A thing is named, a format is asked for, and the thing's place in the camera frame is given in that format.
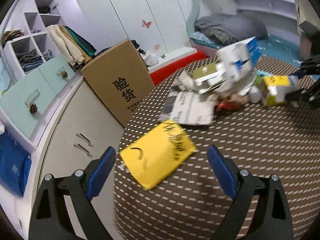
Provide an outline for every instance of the butterfly sticker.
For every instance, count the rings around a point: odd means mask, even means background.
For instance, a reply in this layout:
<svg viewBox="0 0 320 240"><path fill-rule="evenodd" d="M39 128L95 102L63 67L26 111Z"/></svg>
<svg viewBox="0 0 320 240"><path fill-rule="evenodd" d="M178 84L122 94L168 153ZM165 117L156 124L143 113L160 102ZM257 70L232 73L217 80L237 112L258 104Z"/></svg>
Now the butterfly sticker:
<svg viewBox="0 0 320 240"><path fill-rule="evenodd" d="M147 29L150 27L152 22L145 22L144 20L142 20L142 27L146 27Z"/></svg>
<svg viewBox="0 0 320 240"><path fill-rule="evenodd" d="M160 48L161 48L161 44L156 44L156 45L153 47L153 51L154 51L154 52L157 52L157 51L160 50Z"/></svg>

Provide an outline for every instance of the metal bolt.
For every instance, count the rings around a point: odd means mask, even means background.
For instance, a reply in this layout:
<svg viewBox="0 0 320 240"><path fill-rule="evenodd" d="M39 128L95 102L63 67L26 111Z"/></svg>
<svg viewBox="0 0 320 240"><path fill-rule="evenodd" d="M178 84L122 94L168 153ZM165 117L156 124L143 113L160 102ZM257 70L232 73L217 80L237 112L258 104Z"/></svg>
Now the metal bolt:
<svg viewBox="0 0 320 240"><path fill-rule="evenodd" d="M274 181L277 181L279 179L279 177L276 174L272 174L271 179Z"/></svg>
<svg viewBox="0 0 320 240"><path fill-rule="evenodd" d="M77 171L75 172L75 175L76 175L77 177L81 177L81 176L83 175L83 170L77 170Z"/></svg>
<svg viewBox="0 0 320 240"><path fill-rule="evenodd" d="M246 177L246 176L249 175L249 171L247 171L247 170L241 170L241 171L240 171L240 174L241 174L242 176Z"/></svg>
<svg viewBox="0 0 320 240"><path fill-rule="evenodd" d="M50 179L52 179L52 175L51 174L47 174L47 175L44 176L44 179L46 181L49 181Z"/></svg>

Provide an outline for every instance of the polka dot carpet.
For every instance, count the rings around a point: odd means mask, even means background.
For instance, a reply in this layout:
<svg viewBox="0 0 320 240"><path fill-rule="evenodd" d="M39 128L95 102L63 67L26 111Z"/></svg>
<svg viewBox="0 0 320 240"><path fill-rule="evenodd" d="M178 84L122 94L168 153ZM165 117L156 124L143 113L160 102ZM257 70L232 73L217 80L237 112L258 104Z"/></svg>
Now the polka dot carpet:
<svg viewBox="0 0 320 240"><path fill-rule="evenodd" d="M191 63L188 71L211 63ZM289 74L295 67L263 56L258 68ZM155 87L125 129L120 150L157 125L158 115L176 71ZM309 87L313 79L301 80ZM208 127L184 127L197 150L169 177L150 191L144 190L118 155L115 170L115 227L124 239L209 239L228 211L224 195L207 161L209 145L253 175L279 175L288 198L294 237L308 230L320 209L320 110L308 105L263 107L246 105L241 111L216 118ZM253 198L238 237L250 226L257 198Z"/></svg>

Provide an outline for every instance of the blue and white box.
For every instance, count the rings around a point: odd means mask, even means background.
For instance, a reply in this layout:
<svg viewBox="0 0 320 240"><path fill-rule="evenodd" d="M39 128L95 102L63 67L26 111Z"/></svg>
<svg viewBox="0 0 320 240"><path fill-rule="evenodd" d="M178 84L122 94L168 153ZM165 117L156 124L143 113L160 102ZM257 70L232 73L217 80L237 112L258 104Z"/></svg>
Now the blue and white box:
<svg viewBox="0 0 320 240"><path fill-rule="evenodd" d="M217 55L224 64L223 78L235 84L250 74L257 65L261 53L257 38L253 37L219 49Z"/></svg>

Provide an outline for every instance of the yellow padded mailer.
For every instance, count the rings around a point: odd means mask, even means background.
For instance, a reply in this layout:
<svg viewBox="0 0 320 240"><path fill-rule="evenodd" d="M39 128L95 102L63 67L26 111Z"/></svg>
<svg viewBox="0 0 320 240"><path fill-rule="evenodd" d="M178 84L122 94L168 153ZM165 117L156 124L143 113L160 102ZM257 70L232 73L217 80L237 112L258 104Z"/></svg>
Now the yellow padded mailer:
<svg viewBox="0 0 320 240"><path fill-rule="evenodd" d="M195 150L196 146L181 126L168 120L123 149L120 155L132 176L150 190Z"/></svg>

